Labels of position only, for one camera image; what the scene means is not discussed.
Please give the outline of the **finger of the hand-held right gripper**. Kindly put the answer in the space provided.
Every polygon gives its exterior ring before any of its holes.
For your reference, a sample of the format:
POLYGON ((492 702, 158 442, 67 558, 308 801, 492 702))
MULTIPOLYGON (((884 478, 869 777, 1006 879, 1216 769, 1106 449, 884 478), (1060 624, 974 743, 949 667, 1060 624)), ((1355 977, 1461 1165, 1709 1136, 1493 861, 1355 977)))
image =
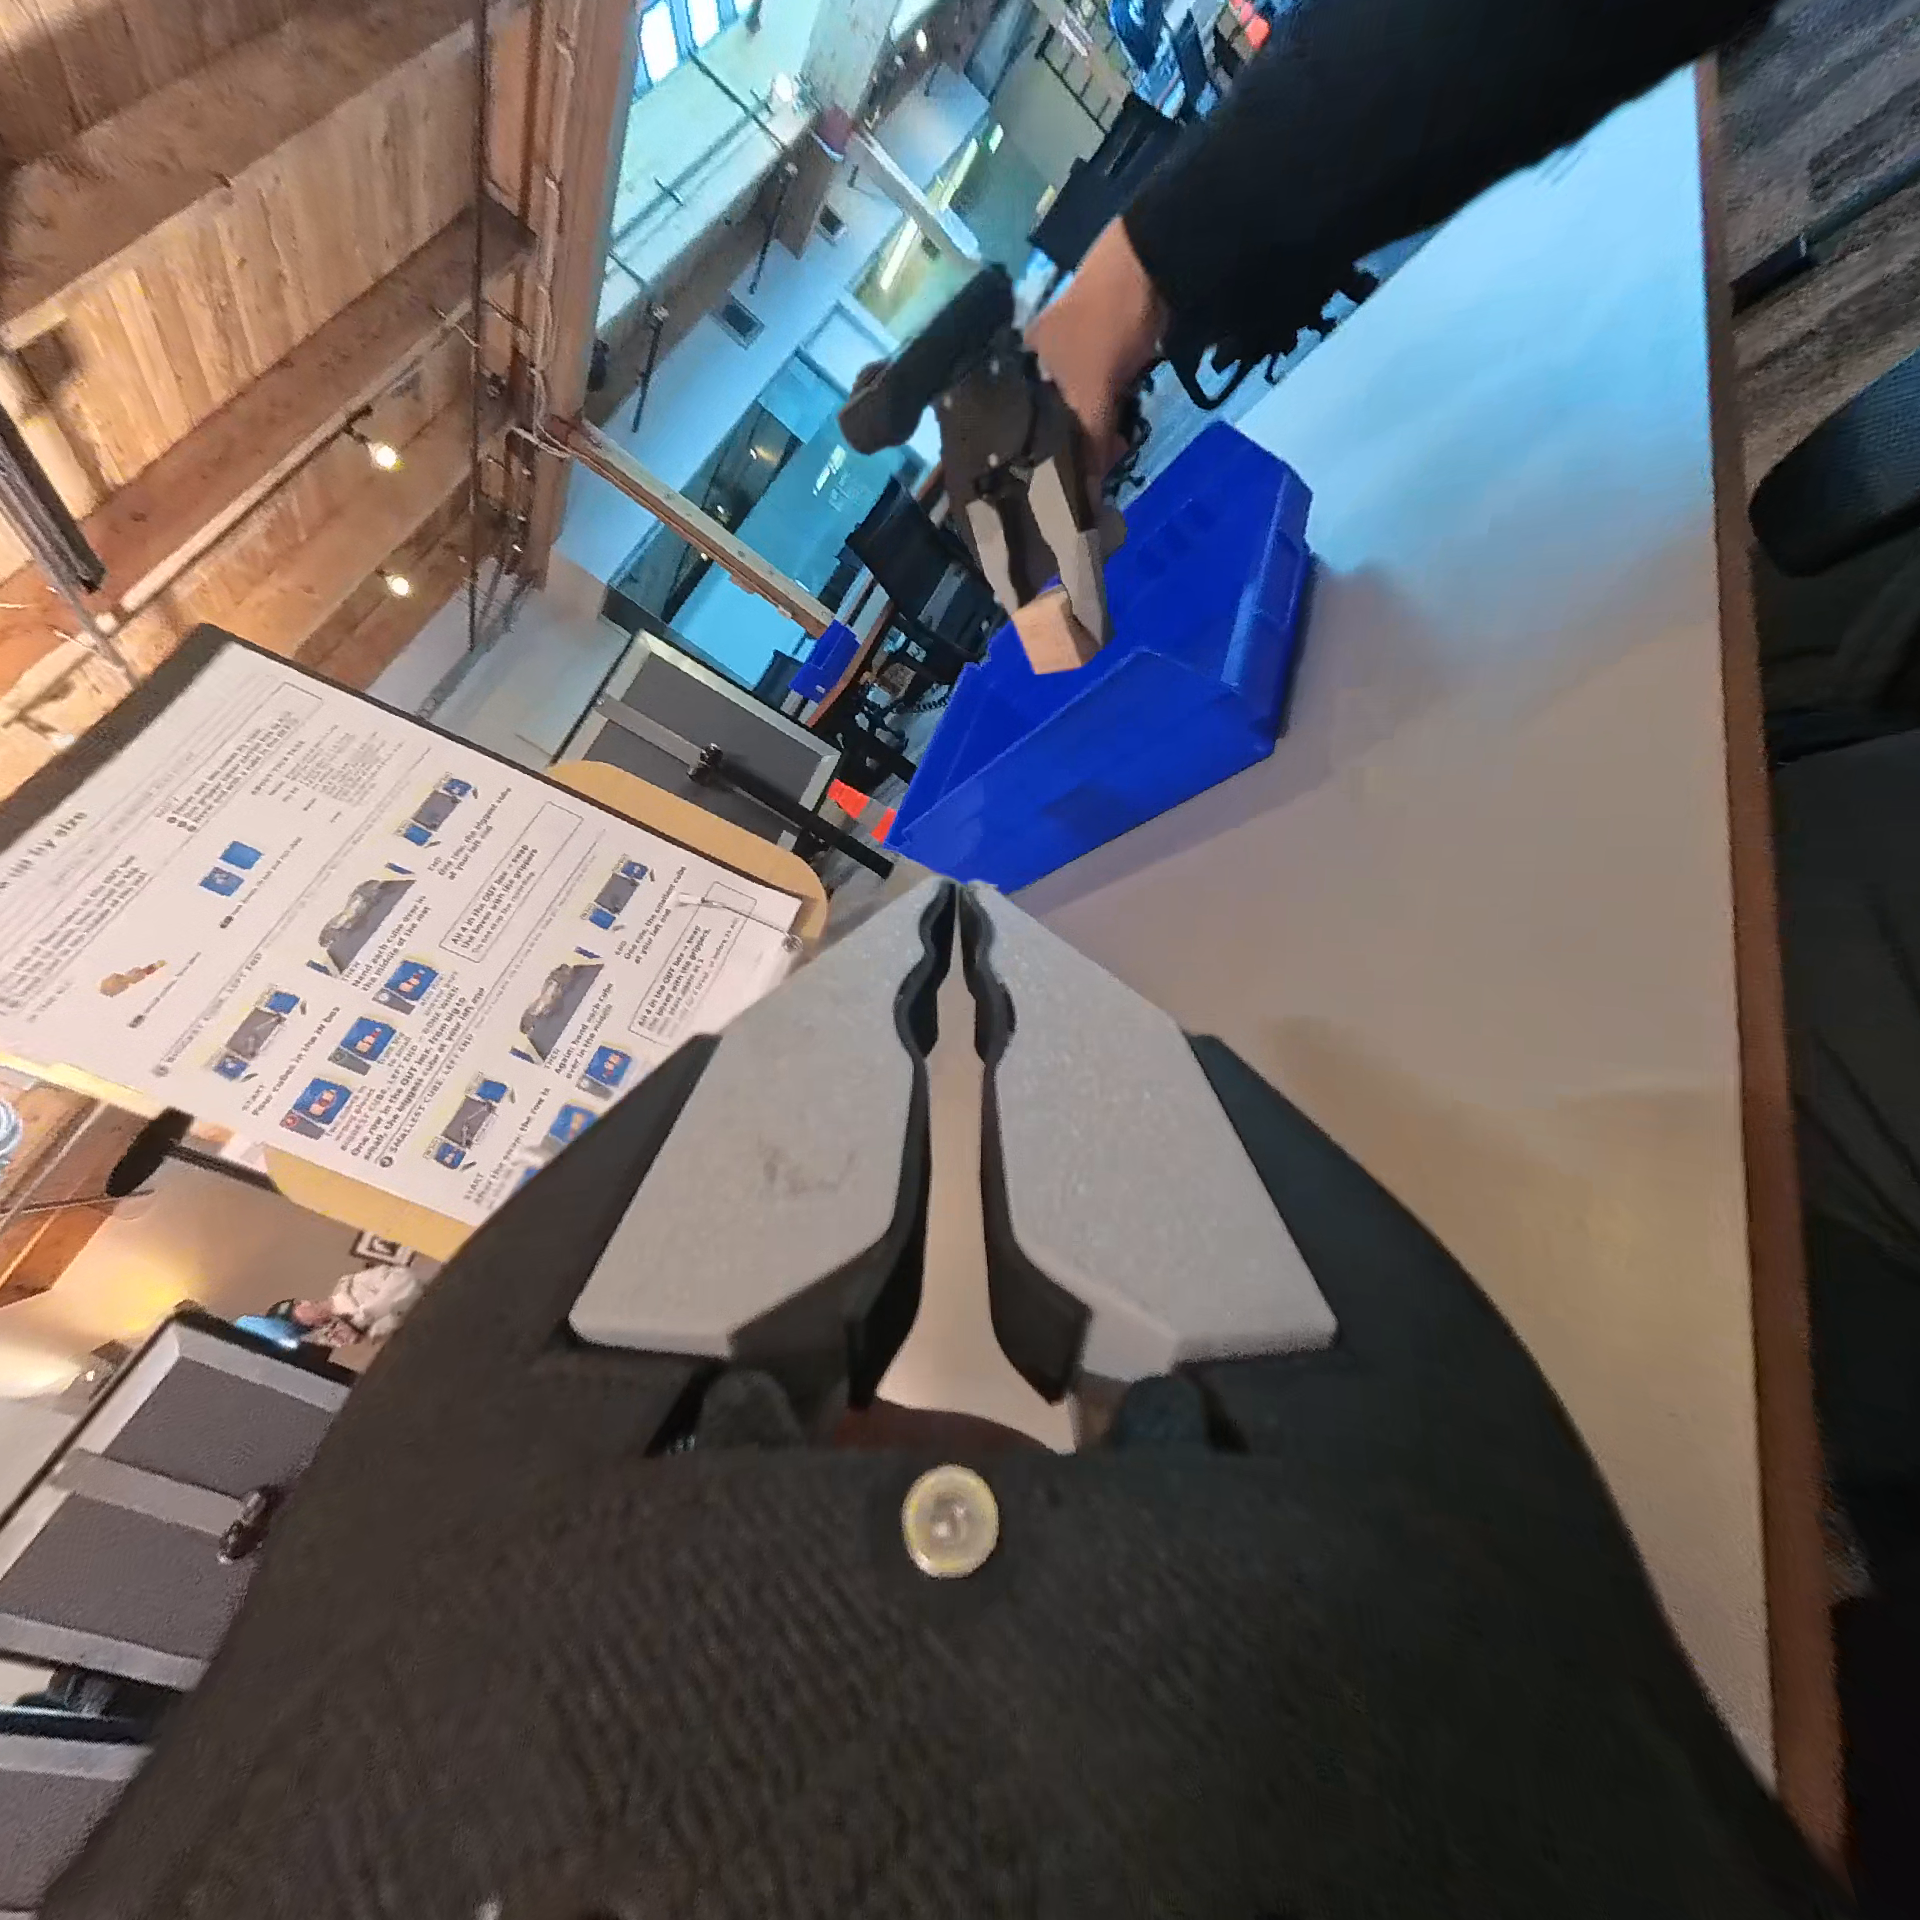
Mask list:
POLYGON ((1021 477, 986 477, 960 505, 981 577, 1002 606, 1029 606, 1039 594, 1034 573, 1034 519, 1021 477))
POLYGON ((1112 639, 1106 594, 1108 505, 1072 451, 1053 451, 1035 464, 1030 501, 1077 640, 1084 650, 1104 650, 1112 639))

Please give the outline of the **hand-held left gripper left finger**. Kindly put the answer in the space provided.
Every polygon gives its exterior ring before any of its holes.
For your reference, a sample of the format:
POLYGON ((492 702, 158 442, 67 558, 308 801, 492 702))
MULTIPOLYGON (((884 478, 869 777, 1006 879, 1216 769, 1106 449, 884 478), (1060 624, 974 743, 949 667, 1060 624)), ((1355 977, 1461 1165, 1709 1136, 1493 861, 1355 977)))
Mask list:
POLYGON ((872 1402, 920 1309, 952 920, 918 883, 715 1040, 570 1311, 583 1345, 872 1402))

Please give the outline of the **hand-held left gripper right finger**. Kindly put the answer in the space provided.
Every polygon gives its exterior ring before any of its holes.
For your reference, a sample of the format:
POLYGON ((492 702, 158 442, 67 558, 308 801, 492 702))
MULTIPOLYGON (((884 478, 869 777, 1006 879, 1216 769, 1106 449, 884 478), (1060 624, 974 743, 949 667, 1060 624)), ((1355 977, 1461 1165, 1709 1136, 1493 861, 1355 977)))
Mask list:
POLYGON ((1044 1402, 1320 1353, 1338 1317, 1187 1033, 992 887, 960 891, 992 1329, 1044 1402))

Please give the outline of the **large wooden cube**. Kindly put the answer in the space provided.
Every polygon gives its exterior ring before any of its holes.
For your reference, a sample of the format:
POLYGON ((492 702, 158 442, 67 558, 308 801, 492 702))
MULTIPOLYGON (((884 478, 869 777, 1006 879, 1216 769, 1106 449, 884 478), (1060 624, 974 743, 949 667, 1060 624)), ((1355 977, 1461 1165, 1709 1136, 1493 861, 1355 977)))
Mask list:
POLYGON ((1075 613, 1062 586, 1052 586, 1012 613, 1024 656, 1038 677, 1055 677, 1087 665, 1104 647, 1075 613))

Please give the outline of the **blue plastic bin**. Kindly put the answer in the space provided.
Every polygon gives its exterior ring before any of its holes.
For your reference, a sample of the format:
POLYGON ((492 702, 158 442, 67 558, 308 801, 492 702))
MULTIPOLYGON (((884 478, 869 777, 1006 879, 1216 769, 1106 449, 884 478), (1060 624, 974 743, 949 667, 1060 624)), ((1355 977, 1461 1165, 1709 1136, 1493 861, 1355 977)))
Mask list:
POLYGON ((1004 895, 1266 759, 1312 603, 1312 494, 1212 423, 1136 497, 1108 562, 1110 646, 1038 675, 1012 630, 941 712, 890 849, 1004 895))

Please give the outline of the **person's right forearm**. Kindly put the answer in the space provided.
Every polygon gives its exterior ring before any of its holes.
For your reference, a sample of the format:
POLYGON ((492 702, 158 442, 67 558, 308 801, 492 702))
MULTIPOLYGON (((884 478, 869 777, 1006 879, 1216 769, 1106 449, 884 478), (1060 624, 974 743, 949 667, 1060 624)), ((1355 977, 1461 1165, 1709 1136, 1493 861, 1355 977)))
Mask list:
POLYGON ((1364 256, 1442 225, 1670 73, 1762 2, 1286 5, 1119 225, 1166 346, 1288 349, 1364 256))

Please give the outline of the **person's right hand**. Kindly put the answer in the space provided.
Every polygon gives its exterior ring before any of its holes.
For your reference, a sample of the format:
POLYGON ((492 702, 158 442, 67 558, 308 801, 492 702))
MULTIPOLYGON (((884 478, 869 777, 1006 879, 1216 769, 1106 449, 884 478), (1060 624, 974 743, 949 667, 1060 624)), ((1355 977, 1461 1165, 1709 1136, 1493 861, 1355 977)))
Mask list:
POLYGON ((1024 327, 1024 344, 1079 423, 1080 466, 1100 494, 1123 459, 1119 413, 1152 371, 1167 304, 1123 219, 1110 219, 1077 275, 1024 327))

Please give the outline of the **grey partition panel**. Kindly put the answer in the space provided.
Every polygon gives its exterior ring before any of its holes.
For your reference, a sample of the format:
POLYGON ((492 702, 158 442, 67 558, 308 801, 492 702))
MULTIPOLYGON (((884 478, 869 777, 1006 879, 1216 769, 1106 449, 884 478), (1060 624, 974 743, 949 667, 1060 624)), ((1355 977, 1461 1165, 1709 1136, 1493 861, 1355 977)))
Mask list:
POLYGON ((690 769, 637 733, 632 718, 693 749, 718 749, 791 803, 815 811, 838 750, 765 705, 702 659, 655 633, 637 631, 610 665, 557 761, 600 761, 709 814, 787 847, 792 826, 731 789, 700 785, 690 769))

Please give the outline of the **printed instruction sheet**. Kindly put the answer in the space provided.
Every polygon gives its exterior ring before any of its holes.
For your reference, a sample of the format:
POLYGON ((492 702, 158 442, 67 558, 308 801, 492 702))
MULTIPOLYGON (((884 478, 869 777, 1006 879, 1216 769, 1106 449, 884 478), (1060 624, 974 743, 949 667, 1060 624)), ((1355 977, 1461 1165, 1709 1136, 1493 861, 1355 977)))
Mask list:
POLYGON ((796 880, 221 631, 3 835, 4 1054, 454 1235, 799 955, 796 880))

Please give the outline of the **grey panel rack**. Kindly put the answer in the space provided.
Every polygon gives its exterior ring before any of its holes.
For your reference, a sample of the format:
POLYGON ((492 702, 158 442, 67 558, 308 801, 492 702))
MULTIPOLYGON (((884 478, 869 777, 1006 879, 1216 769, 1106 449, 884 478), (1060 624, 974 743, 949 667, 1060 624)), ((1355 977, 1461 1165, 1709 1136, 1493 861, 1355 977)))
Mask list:
POLYGON ((4 1510, 4 1658, 190 1691, 355 1382, 323 1351, 166 1317, 4 1510))

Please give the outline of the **person's dark clothing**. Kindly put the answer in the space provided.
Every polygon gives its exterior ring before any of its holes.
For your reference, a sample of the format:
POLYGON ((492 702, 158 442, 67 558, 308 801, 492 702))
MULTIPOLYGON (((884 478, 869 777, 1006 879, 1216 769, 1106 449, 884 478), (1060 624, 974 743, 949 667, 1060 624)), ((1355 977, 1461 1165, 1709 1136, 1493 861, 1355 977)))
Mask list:
POLYGON ((1755 602, 1852 1873, 1915 1917, 1915 555, 1755 602))

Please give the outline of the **black office chair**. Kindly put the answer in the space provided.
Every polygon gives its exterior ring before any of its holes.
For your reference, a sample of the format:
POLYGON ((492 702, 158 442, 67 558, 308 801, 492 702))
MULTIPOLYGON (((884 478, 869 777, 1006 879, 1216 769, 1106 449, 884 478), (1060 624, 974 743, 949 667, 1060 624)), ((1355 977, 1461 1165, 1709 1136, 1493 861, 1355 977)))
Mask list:
POLYGON ((1748 503, 1759 554, 1812 578, 1917 526, 1917 352, 1787 454, 1748 503))

